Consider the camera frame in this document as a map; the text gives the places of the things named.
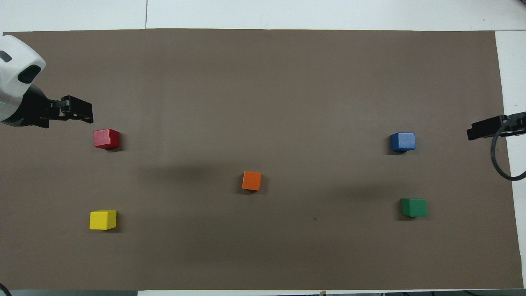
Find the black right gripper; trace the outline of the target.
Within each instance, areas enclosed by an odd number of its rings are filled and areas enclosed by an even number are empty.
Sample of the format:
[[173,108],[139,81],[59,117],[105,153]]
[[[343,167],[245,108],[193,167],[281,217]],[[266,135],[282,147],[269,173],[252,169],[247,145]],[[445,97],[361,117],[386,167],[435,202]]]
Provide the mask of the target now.
[[500,137],[518,136],[526,133],[525,120],[525,112],[494,116],[489,119],[472,123],[466,133],[468,134],[468,140],[470,141],[494,137],[494,135]]

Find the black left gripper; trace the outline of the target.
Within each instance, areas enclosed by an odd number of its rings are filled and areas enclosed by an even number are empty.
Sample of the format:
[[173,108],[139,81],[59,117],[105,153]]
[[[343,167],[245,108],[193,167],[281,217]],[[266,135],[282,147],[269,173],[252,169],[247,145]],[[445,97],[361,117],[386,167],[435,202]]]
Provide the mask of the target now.
[[[55,100],[48,99],[37,86],[26,90],[18,109],[2,124],[22,127],[38,126],[48,129],[51,120],[65,120],[60,116],[60,109],[54,107]],[[94,123],[92,104],[75,96],[64,96],[61,101],[61,111],[66,114],[66,120],[81,120],[88,124]]]

